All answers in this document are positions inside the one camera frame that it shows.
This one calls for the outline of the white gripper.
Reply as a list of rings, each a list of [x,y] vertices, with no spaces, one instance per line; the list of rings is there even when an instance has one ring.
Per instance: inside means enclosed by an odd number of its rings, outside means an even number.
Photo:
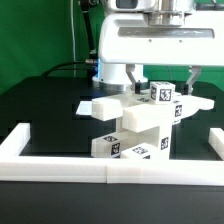
[[[119,13],[102,25],[99,58],[126,65],[131,89],[140,93],[143,65],[190,66],[184,93],[191,94],[201,66],[224,66],[224,12],[197,11],[181,27],[151,26],[144,14]]]

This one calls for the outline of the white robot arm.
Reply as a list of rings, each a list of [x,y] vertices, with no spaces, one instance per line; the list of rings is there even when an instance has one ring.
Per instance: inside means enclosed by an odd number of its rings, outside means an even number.
[[[86,23],[101,5],[105,19],[99,44],[90,44],[98,62],[93,83],[123,91],[147,79],[145,65],[187,66],[185,92],[192,92],[203,66],[224,67],[224,3],[211,0],[80,0]]]

